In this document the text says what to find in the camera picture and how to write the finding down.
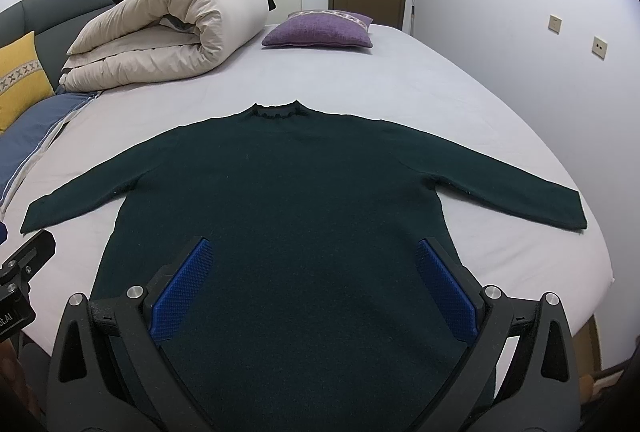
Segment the dark green knit sweater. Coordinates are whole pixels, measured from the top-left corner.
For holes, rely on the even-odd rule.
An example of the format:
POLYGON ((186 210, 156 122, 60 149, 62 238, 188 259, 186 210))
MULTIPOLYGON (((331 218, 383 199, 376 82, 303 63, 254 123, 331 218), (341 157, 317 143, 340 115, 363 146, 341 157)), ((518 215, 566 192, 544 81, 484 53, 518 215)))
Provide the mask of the dark green knit sweater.
POLYGON ((214 264, 166 356, 223 431, 402 431, 464 346, 414 251, 454 250, 437 189, 581 231, 578 192, 396 123, 253 106, 134 145, 27 209, 32 232, 122 199, 93 298, 194 237, 214 264))

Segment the blue pillow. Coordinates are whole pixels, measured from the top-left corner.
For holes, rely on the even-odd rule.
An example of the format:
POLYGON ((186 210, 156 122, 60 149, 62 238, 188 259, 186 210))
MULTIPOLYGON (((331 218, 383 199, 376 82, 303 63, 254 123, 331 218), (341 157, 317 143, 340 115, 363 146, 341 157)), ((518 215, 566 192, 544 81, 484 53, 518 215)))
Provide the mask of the blue pillow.
POLYGON ((66 125, 98 95, 63 93, 29 107, 1 136, 1 218, 29 170, 66 125))

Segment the white bed sheet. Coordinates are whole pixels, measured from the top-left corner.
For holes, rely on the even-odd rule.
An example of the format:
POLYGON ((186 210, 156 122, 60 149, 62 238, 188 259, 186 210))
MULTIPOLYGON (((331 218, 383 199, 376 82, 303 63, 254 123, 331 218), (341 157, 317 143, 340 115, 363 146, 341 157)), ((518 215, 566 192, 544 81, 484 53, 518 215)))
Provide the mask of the white bed sheet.
POLYGON ((253 40, 207 74, 116 87, 88 103, 29 170, 4 214, 2 256, 42 230, 55 240, 54 256, 30 284, 36 318, 27 336, 51 352, 70 296, 98 300, 92 288, 122 199, 27 233, 31 203, 169 130, 292 103, 425 132, 578 192, 587 220, 581 231, 507 215, 444 187, 437 196, 454 244, 453 251, 442 248, 451 259, 504 299, 540 302, 554 293, 563 325, 582 329, 613 280, 584 194, 537 134, 475 79, 398 29, 374 25, 370 32, 373 47, 358 51, 268 49, 253 40))

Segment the yellow patterned cushion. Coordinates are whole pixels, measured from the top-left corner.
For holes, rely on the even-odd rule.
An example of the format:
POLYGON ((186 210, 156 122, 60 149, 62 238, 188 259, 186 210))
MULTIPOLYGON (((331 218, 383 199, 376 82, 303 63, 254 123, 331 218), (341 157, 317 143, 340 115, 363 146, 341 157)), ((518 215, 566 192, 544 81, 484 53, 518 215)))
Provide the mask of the yellow patterned cushion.
POLYGON ((0 51, 0 131, 20 118, 29 107, 54 96, 35 45, 35 33, 29 32, 0 51))

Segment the rolled beige duvet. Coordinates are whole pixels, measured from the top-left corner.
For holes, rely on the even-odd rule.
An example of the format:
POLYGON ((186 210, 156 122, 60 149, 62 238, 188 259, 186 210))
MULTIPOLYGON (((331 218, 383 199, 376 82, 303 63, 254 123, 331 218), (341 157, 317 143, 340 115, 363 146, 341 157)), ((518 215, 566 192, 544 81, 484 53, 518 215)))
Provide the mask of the rolled beige duvet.
POLYGON ((92 92, 206 74, 258 35, 268 0, 122 0, 67 50, 60 86, 92 92))

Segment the purple cushion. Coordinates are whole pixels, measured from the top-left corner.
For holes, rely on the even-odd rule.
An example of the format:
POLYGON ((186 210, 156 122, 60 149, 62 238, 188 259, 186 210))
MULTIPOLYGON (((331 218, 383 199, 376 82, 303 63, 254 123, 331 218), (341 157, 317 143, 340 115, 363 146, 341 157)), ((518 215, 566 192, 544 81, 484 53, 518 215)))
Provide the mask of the purple cushion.
POLYGON ((342 10, 303 10, 271 29, 262 39, 267 48, 363 48, 373 47, 369 27, 372 18, 342 10))

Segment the grey upholstered headboard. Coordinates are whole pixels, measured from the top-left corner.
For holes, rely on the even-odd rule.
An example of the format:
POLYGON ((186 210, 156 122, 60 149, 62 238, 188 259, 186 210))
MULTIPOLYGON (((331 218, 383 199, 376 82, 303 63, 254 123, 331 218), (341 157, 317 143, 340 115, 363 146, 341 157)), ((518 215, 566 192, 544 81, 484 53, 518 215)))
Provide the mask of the grey upholstered headboard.
POLYGON ((113 6, 112 0, 17 1, 1 12, 1 45, 33 32, 38 59, 56 90, 70 45, 89 21, 113 6))

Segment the lower beige wall socket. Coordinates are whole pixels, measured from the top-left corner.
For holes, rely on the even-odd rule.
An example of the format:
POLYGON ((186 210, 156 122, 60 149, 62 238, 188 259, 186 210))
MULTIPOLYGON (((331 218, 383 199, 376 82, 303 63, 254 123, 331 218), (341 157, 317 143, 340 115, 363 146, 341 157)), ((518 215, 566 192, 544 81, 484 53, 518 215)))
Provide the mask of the lower beige wall socket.
POLYGON ((606 58, 608 53, 608 43, 598 36, 593 37, 591 52, 601 60, 606 58))

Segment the beige wall socket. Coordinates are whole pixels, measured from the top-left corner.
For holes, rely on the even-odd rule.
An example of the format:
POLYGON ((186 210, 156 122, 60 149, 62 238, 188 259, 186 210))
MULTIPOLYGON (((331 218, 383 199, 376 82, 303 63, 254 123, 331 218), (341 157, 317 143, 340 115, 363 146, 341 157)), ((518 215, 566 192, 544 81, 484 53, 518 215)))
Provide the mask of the beige wall socket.
POLYGON ((549 16, 548 29, 553 33, 559 34, 562 27, 562 18, 558 18, 555 15, 549 16))
POLYGON ((591 52, 601 60, 606 58, 608 53, 608 43, 598 36, 593 37, 591 52))

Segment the upper beige wall socket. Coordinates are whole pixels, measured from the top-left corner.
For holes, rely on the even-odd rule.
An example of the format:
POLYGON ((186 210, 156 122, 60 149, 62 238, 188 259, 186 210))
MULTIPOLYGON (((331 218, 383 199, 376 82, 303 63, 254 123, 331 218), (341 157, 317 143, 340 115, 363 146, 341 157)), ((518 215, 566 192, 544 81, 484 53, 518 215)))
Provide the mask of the upper beige wall socket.
POLYGON ((549 16, 548 29, 553 33, 559 34, 562 27, 562 18, 558 18, 555 15, 549 16))

